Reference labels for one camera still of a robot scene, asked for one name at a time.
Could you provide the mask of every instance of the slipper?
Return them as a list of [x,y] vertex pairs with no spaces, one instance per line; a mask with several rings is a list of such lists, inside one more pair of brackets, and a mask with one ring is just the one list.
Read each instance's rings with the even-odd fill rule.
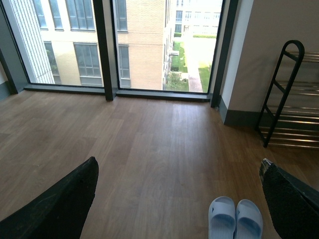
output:
[[243,199],[238,203],[236,224],[235,239],[261,239],[263,218],[252,201]]
[[231,198],[216,198],[208,211],[208,238],[233,239],[236,228],[235,204]]

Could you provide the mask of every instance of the window sill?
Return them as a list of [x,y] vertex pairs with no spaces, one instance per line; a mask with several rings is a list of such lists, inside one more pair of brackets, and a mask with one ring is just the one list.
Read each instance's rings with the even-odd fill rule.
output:
[[95,29],[71,29],[71,31],[95,32]]
[[155,100],[209,102],[210,95],[199,95],[191,93],[173,93],[165,91],[139,91],[121,89],[116,92],[116,96],[128,98],[145,98]]
[[105,95],[105,91],[104,91],[103,87],[28,84],[24,87],[24,89],[27,91],[44,91],[44,92],[59,92],[59,93]]

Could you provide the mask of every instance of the grass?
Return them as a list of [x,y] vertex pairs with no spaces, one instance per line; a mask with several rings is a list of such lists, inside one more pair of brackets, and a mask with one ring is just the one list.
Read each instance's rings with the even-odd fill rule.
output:
[[199,63],[198,71],[203,92],[208,92],[210,68],[206,64]]
[[184,92],[189,92],[189,87],[188,87],[188,80],[184,81],[178,81],[176,84],[176,88],[172,88],[168,85],[166,85],[165,90],[167,91],[184,91]]
[[216,35],[199,35],[199,34],[196,34],[196,35],[193,35],[194,38],[216,38],[217,36]]
[[178,67],[178,71],[183,73],[187,73],[186,67],[186,57],[185,57],[185,50],[184,50],[184,42],[174,42],[174,51],[179,51],[179,56],[173,56],[171,60],[171,68],[174,69]]

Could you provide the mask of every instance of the white building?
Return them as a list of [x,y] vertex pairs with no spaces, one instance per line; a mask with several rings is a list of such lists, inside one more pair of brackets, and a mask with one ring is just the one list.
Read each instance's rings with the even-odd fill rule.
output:
[[217,34],[222,0],[177,0],[175,32]]

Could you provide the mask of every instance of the white wall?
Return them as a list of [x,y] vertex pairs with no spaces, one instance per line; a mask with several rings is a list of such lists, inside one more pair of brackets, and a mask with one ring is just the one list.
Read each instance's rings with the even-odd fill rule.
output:
[[2,84],[5,81],[8,81],[8,79],[4,73],[4,69],[3,69],[2,64],[0,62],[0,84]]
[[[240,17],[240,10],[246,8],[243,6],[247,2],[239,2],[237,26],[242,26],[247,19]],[[317,0],[254,0],[241,55],[238,55],[240,44],[234,44],[236,35],[239,35],[239,41],[244,34],[239,31],[241,28],[235,30],[230,49],[222,91],[222,98],[229,110],[260,111],[286,41],[296,39],[303,43],[306,52],[319,52],[318,12]],[[305,66],[300,69],[298,78],[306,75],[309,75],[309,69]]]

